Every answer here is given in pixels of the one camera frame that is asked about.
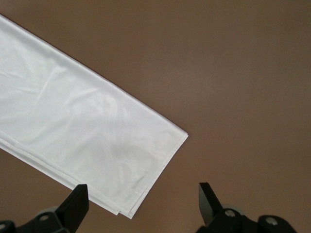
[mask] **folded white cloth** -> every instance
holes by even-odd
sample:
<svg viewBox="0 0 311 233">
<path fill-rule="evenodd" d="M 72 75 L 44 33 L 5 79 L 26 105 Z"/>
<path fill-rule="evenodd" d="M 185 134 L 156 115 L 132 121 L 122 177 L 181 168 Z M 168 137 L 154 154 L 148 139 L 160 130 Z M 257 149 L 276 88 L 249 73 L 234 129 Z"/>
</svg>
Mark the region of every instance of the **folded white cloth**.
<svg viewBox="0 0 311 233">
<path fill-rule="evenodd" d="M 187 133 L 0 16 L 0 147 L 132 218 Z"/>
</svg>

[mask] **brown surface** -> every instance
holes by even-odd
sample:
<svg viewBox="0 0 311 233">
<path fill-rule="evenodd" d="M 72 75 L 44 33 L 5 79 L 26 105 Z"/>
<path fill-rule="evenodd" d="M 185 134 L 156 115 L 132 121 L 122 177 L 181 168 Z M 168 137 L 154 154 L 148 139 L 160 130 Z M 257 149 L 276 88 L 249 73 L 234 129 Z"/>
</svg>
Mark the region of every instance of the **brown surface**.
<svg viewBox="0 0 311 233">
<path fill-rule="evenodd" d="M 189 133 L 132 220 L 91 203 L 79 233 L 192 233 L 198 183 L 223 203 L 311 219 L 311 2 L 1 0 L 0 13 Z M 0 219 L 69 190 L 0 152 Z"/>
</svg>

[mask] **white towel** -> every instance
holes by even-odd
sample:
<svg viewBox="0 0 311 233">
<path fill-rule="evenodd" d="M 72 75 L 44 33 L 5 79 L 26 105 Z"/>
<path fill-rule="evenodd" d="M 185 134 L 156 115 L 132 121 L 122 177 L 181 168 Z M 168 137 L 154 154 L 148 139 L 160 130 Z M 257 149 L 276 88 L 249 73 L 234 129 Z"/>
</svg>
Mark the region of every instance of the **white towel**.
<svg viewBox="0 0 311 233">
<path fill-rule="evenodd" d="M 187 133 L 0 16 L 0 147 L 132 218 Z"/>
</svg>

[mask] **silver screw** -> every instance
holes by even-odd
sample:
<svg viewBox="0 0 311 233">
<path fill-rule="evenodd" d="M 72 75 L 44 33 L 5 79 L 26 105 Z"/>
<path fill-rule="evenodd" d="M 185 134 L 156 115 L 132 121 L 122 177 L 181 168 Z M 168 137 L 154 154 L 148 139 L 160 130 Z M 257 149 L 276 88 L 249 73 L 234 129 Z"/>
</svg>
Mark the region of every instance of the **silver screw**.
<svg viewBox="0 0 311 233">
<path fill-rule="evenodd" d="M 274 218 L 272 218 L 272 217 L 267 217 L 266 218 L 266 222 L 271 224 L 271 225 L 273 225 L 273 226 L 277 225 L 277 221 Z"/>
<path fill-rule="evenodd" d="M 228 217 L 235 217 L 235 213 L 232 210 L 226 210 L 225 215 Z"/>
<path fill-rule="evenodd" d="M 49 218 L 48 215 L 43 215 L 39 218 L 39 221 L 44 221 L 44 220 L 47 220 Z"/>
</svg>

